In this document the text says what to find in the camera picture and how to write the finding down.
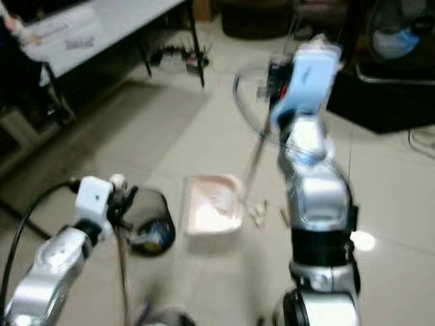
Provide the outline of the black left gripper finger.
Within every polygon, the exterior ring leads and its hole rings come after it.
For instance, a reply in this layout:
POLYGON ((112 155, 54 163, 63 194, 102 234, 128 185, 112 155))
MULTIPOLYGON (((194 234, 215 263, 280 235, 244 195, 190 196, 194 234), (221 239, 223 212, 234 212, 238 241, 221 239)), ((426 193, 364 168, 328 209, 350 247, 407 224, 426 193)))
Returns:
POLYGON ((130 250, 140 257, 160 257, 176 242, 174 224, 143 224, 128 237, 130 250))
POLYGON ((164 193, 152 187, 140 187, 133 200, 133 225, 140 226, 155 219, 171 219, 164 193))

